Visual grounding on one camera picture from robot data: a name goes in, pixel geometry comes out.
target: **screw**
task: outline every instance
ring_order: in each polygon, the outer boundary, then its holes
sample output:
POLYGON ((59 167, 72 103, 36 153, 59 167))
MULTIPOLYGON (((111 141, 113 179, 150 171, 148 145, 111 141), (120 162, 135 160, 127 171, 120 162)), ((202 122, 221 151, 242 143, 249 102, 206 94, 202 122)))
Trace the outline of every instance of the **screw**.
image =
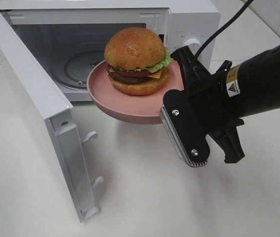
POLYGON ((199 155, 199 152, 196 149, 192 149, 191 154, 196 157, 199 155))
POLYGON ((173 110, 171 113, 172 113, 174 116, 178 116, 178 115, 179 115, 179 111, 178 111, 178 110, 173 110))

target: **yellow cheese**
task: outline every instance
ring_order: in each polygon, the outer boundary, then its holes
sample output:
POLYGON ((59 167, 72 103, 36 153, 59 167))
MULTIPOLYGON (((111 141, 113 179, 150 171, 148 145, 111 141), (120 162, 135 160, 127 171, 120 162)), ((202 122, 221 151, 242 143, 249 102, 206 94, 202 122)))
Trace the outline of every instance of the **yellow cheese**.
MULTIPOLYGON (((114 73, 115 70, 112 67, 110 67, 109 68, 109 72, 114 73)), ((160 78, 160 75, 161 75, 161 70, 159 70, 157 73, 148 75, 147 77, 150 77, 150 78, 160 78)))
POLYGON ((161 70, 159 70, 157 73, 148 75, 147 77, 150 77, 150 78, 160 78, 160 75, 161 75, 161 70))

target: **green lettuce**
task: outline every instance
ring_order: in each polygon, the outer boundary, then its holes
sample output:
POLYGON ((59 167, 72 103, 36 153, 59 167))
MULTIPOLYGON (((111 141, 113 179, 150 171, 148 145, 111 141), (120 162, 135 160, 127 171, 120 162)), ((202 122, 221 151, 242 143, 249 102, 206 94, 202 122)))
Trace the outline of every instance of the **green lettuce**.
POLYGON ((150 73, 154 73, 154 72, 157 72, 158 70, 162 69, 163 67, 167 67, 172 61, 173 61, 173 59, 170 57, 170 52, 168 52, 168 49, 166 48, 166 54, 165 54, 164 58, 160 62, 155 64, 154 66, 147 67, 147 68, 136 68, 135 70, 125 70, 121 67, 116 67, 116 68, 119 69, 120 71, 125 71, 128 73, 139 72, 141 70, 148 70, 150 73))

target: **microwave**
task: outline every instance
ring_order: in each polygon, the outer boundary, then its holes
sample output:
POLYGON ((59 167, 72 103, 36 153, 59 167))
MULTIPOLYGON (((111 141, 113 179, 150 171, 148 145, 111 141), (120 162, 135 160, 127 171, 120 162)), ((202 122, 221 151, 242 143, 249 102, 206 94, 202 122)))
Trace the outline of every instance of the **microwave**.
MULTIPOLYGON (((99 211, 71 109, 91 101, 86 79, 106 43, 131 26, 154 31, 170 52, 193 53, 218 29, 211 0, 0 0, 0 63, 25 121, 45 154, 57 158, 79 220, 99 211)), ((214 41, 199 57, 208 68, 214 41)))

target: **warning label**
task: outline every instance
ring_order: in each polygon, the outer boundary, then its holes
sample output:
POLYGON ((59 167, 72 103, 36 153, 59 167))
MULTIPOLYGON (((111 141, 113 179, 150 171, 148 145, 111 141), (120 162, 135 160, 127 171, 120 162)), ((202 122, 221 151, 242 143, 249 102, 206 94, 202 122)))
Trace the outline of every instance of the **warning label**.
POLYGON ((236 67, 231 68, 228 72, 226 84, 229 97, 240 94, 240 88, 238 83, 239 68, 240 64, 236 67))

